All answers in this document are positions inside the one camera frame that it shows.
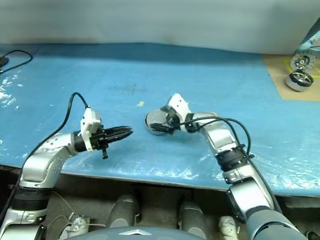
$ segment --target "blue table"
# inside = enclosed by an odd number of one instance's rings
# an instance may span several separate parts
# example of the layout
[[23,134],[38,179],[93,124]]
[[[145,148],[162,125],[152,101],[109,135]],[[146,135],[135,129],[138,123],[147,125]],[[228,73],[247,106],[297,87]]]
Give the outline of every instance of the blue table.
[[[100,112],[105,127],[128,125],[134,134],[112,143],[107,160],[101,152],[69,159],[64,173],[225,189],[200,134],[155,136],[145,129],[146,113],[178,92],[192,111],[246,125],[255,162],[276,194],[320,196],[320,104],[282,100],[259,54],[159,44],[1,45],[1,54],[15,48],[30,51],[34,60],[1,75],[2,165],[21,167],[61,124],[77,91]],[[14,64],[25,57],[10,59]],[[80,129],[83,112],[76,100],[64,133]]]

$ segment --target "robotic arm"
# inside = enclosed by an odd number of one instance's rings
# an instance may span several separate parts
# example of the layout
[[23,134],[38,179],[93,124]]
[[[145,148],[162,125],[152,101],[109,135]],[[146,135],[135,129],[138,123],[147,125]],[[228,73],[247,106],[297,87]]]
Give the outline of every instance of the robotic arm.
[[50,194],[65,161],[80,152],[94,150],[102,150],[102,158],[106,159],[108,144],[132,133],[132,128],[128,126],[105,129],[99,113],[86,106],[80,121],[80,131],[53,135],[27,158],[18,187],[6,211],[0,239],[22,239],[19,237],[21,233],[23,239],[42,239],[46,229],[40,223],[46,218]]
[[227,196],[232,210],[246,223],[250,240],[305,240],[306,237],[282,213],[275,211],[280,209],[276,198],[251,161],[250,149],[244,150],[245,145],[240,144],[228,120],[230,118],[219,117],[213,112],[192,113],[188,103],[176,93],[166,106],[149,112],[145,124],[156,135],[172,134],[175,130],[199,131],[207,138],[225,182],[231,185]]

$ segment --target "black cable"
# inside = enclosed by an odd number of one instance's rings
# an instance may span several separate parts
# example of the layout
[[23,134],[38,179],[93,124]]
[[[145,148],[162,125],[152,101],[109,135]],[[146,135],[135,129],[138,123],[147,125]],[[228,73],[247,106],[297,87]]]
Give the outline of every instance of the black cable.
[[89,107],[88,104],[87,104],[87,102],[86,102],[86,100],[84,99],[84,97],[83,97],[80,93],[74,92],[74,93],[71,95],[71,97],[70,97],[70,99],[69,99],[69,103],[68,103],[68,108],[67,108],[67,110],[66,110],[66,114],[65,114],[65,117],[64,117],[64,120],[63,120],[62,124],[61,124],[54,132],[52,132],[49,136],[47,136],[47,137],[46,137],[45,139],[43,139],[40,143],[38,143],[38,144],[35,146],[35,148],[34,148],[34,149],[28,154],[28,156],[26,157],[26,159],[25,159],[25,161],[24,161],[24,163],[23,163],[23,165],[22,165],[22,167],[21,167],[21,171],[20,171],[19,177],[18,177],[18,179],[17,179],[17,181],[16,181],[16,183],[15,183],[15,186],[14,186],[14,188],[12,189],[9,198],[8,198],[8,200],[6,201],[5,206],[4,206],[3,209],[2,209],[2,212],[1,212],[1,215],[0,215],[0,223],[3,222],[3,220],[4,220],[5,216],[6,216],[6,213],[7,213],[7,209],[9,208],[9,205],[10,205],[11,202],[12,202],[12,199],[13,199],[15,193],[16,193],[16,190],[17,190],[18,187],[19,187],[20,179],[21,179],[21,176],[22,176],[22,170],[24,169],[24,165],[25,165],[26,161],[28,160],[28,158],[30,158],[30,157],[37,151],[37,149],[38,149],[42,144],[44,144],[48,139],[50,139],[52,136],[54,136],[55,134],[57,134],[57,133],[66,125],[66,123],[67,123],[67,121],[68,121],[68,119],[69,119],[69,116],[70,116],[70,112],[71,112],[71,108],[72,108],[72,103],[73,103],[74,98],[75,98],[76,95],[78,95],[78,96],[80,97],[80,99],[82,100],[85,108],[88,108],[88,107]]
[[3,74],[3,73],[5,73],[5,72],[7,72],[7,71],[9,71],[9,70],[15,69],[15,68],[20,67],[20,66],[22,66],[22,65],[25,65],[25,64],[31,62],[32,59],[34,59],[34,57],[31,55],[31,53],[29,53],[29,52],[27,52],[27,51],[24,51],[24,50],[19,50],[19,49],[9,51],[9,52],[6,53],[5,55],[3,55],[2,58],[8,56],[9,54],[15,53],[15,52],[25,53],[25,54],[29,55],[30,58],[29,58],[27,61],[24,61],[23,63],[20,63],[20,64],[18,64],[18,65],[14,65],[14,66],[9,67],[9,68],[7,68],[7,69],[5,69],[5,70],[0,70],[0,74]]
[[232,124],[230,122],[234,122],[234,123],[237,123],[238,125],[240,125],[243,129],[243,131],[245,132],[246,134],[246,137],[247,137],[247,141],[248,141],[248,146],[247,146],[247,149],[246,149],[246,154],[248,155],[248,161],[249,163],[252,165],[252,167],[254,168],[254,170],[256,171],[256,173],[258,174],[258,176],[261,178],[263,184],[265,185],[267,191],[269,192],[271,198],[272,198],[272,201],[273,201],[273,204],[274,204],[274,208],[281,214],[283,214],[281,208],[280,208],[280,205],[278,203],[278,200],[276,199],[276,196],[275,194],[273,193],[273,191],[271,190],[270,186],[268,185],[268,183],[266,182],[265,178],[263,177],[263,175],[261,174],[261,172],[259,171],[259,169],[257,168],[257,166],[255,165],[255,163],[252,161],[252,159],[250,158],[250,150],[251,150],[251,137],[250,137],[250,134],[249,134],[249,131],[247,130],[247,128],[238,120],[236,119],[233,119],[233,118],[224,118],[224,117],[219,117],[219,116],[208,116],[208,117],[199,117],[199,118],[195,118],[195,119],[192,119],[190,121],[185,121],[185,122],[181,122],[181,123],[177,123],[177,124],[172,124],[170,122],[167,122],[170,126],[173,126],[173,127],[178,127],[178,126],[181,126],[181,125],[185,125],[185,124],[190,124],[190,123],[194,123],[194,122],[197,122],[199,120],[207,120],[207,119],[215,119],[215,120],[212,120],[212,121],[209,121],[209,122],[206,122],[204,123],[203,125],[197,127],[195,129],[195,132],[199,131],[200,129],[202,129],[204,126],[206,125],[209,125],[209,124],[212,124],[212,123],[215,123],[215,122],[219,122],[219,121],[223,121],[225,122],[226,124],[228,124],[228,126],[230,127],[230,129],[232,130],[232,133],[234,135],[234,138],[235,138],[235,141],[236,143],[238,144],[238,146],[240,146],[240,141],[239,141],[239,138],[238,138],[238,135],[234,129],[234,127],[232,126]]

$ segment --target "white backdrop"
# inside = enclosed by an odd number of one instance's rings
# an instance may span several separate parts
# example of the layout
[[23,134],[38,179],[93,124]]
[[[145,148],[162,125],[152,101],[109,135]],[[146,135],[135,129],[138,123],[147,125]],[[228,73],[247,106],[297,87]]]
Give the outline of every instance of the white backdrop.
[[292,53],[320,0],[0,0],[0,43],[160,43]]

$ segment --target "cardboard surface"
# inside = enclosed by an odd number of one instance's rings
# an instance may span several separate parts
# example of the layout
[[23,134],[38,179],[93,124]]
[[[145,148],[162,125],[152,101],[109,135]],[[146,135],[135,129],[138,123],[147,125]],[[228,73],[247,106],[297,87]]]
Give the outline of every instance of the cardboard surface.
[[292,72],[290,67],[292,55],[264,55],[263,57],[276,90],[283,99],[320,102],[319,56],[316,57],[315,66],[308,72],[314,82],[309,89],[303,92],[295,91],[285,84],[285,79]]

